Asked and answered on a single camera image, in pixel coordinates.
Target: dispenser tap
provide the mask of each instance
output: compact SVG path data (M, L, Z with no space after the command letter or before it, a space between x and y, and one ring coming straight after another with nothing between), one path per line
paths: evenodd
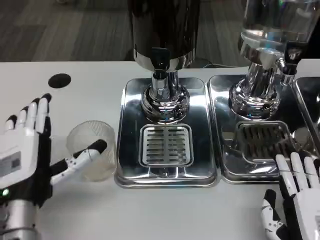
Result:
M302 41L288 41L284 51L284 57L276 61L276 65L281 71L281 84L289 85L297 74L297 66L303 58L307 48L307 43Z

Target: plastic cup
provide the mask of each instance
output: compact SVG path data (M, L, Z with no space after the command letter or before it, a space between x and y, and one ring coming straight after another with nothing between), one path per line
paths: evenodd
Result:
M107 148L94 162L88 165L81 174L85 182L102 182L110 178L116 170L116 138L114 129L103 121L85 121L71 130L66 139L66 148L72 155L95 141L102 139Z

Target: tap handle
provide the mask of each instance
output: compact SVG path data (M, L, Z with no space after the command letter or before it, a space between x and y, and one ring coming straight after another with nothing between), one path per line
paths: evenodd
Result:
M284 52L285 62L298 65L306 52L307 46L308 43L304 41L288 41Z
M286 43L284 61L282 59L280 68L283 73L281 83L284 86L289 85L295 78L298 63L303 58L307 46L308 44L303 41L288 41Z

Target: white countertop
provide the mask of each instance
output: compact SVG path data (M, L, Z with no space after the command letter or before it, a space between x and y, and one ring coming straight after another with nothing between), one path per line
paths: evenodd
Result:
M303 60L299 76L320 76L320 60ZM180 77L207 82L219 74L247 68L184 69ZM65 88L48 86L57 73L71 76ZM52 161L68 154L69 131L87 120L110 124L118 133L122 90L133 78L150 77L135 62L0 63L0 123L34 98L52 94ZM122 189L113 179L68 182L39 211L44 240L265 240L260 208L267 188L232 185L212 188ZM277 206L281 206L278 195Z

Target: white robotic hand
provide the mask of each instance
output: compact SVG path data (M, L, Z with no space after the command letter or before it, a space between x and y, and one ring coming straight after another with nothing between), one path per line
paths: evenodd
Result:
M36 98L12 115L0 136L0 204L20 199L41 207L52 196L53 185L70 178L94 161L106 148L98 140L73 158L63 159L50 167L51 95Z
M276 193L268 189L262 205L262 224L270 240L320 239L319 165L312 158L302 162L298 153L290 156L290 168L283 155L275 157L287 225L276 210Z
M86 149L50 166L50 94L36 98L12 115L0 136L0 239L38 240L37 209L52 197L53 186L93 162L106 148L97 140Z

